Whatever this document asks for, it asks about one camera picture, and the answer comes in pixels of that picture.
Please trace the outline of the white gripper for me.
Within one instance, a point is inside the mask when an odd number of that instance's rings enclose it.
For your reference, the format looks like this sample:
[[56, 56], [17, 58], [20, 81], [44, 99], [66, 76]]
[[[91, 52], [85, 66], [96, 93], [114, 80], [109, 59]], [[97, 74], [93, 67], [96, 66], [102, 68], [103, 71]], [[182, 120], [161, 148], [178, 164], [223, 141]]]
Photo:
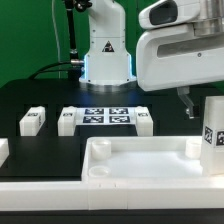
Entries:
[[198, 118], [189, 86], [224, 80], [224, 33], [196, 37], [191, 24], [145, 31], [137, 43], [136, 70], [144, 91], [178, 87], [186, 114]]

